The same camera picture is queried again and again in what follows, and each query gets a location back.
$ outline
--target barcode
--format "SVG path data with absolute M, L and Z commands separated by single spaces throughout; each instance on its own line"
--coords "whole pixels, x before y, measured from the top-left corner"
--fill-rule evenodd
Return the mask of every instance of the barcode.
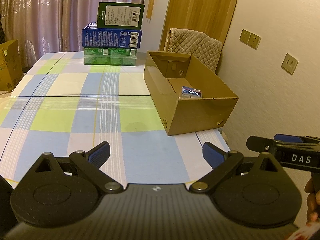
M 138 20 L 139 12 L 134 11 L 132 12 L 132 22 L 136 22 Z
M 131 33 L 130 36 L 130 48 L 137 48 L 138 47 L 138 38 L 139 38 L 139 33 Z

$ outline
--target yellow line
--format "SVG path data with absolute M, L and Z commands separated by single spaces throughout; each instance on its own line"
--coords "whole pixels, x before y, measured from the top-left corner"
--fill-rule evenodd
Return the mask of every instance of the yellow line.
M 193 180 L 193 181 L 189 181 L 189 182 L 186 182 L 185 184 L 189 184 L 189 183 L 195 183 L 196 181 L 198 181 L 198 179 L 196 179 L 196 180 Z
M 96 103 L 96 112 L 94 114 L 94 124 L 93 124 L 93 141 L 92 141 L 92 147 L 95 147 L 94 145 L 94 139 L 96 135 L 96 121 L 97 121 L 97 112 L 98 112 L 98 102 L 99 102 L 99 91 L 100 91 L 100 86 L 103 78 L 104 71 L 106 69 L 106 66 L 104 66 L 103 73 L 101 75 L 100 83 L 99 83 L 99 88 L 98 88 L 98 96 L 97 96 L 97 103 Z
M 12 179 L 5 179 L 5 180 L 11 181 L 11 182 L 15 182 L 15 183 L 19 183 L 18 181 L 15 181 L 15 180 L 12 180 Z

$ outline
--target quilted chair cover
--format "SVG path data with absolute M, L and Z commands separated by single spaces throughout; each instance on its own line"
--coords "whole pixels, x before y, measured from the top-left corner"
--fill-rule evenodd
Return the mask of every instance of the quilted chair cover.
M 221 50 L 222 42 L 205 33 L 175 28 L 168 30 L 164 46 L 164 51 L 194 55 L 213 72 L 216 71 Z

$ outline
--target green box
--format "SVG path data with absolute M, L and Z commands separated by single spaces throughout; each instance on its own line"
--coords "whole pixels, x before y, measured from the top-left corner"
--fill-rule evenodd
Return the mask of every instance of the green box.
M 124 2 L 100 2 L 97 27 L 140 30 L 144 4 Z
M 84 48 L 85 65 L 135 66 L 137 49 Z

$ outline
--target wooden door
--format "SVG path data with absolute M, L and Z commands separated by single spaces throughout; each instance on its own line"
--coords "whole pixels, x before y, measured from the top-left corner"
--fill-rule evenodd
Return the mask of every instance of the wooden door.
M 224 43 L 237 0 L 169 0 L 159 50 L 169 28 L 192 29 Z

